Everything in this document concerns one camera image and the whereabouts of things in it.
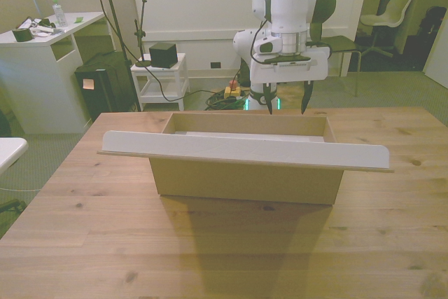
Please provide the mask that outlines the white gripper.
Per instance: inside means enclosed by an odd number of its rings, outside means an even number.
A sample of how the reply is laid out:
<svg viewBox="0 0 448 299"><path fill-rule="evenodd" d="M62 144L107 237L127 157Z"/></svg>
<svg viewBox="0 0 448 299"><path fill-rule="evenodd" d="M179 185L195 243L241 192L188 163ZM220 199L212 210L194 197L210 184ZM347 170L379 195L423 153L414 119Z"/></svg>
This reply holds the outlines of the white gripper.
<svg viewBox="0 0 448 299"><path fill-rule="evenodd" d="M250 80L252 83L264 83L263 94L270 114L273 111L272 100L276 97L270 83L305 81L301 101L301 114L304 114L312 96L313 81L323 80L327 77L330 56L328 46L308 48L302 55L310 57L310 60L278 62L277 64L261 64L251 60Z"/></svg>

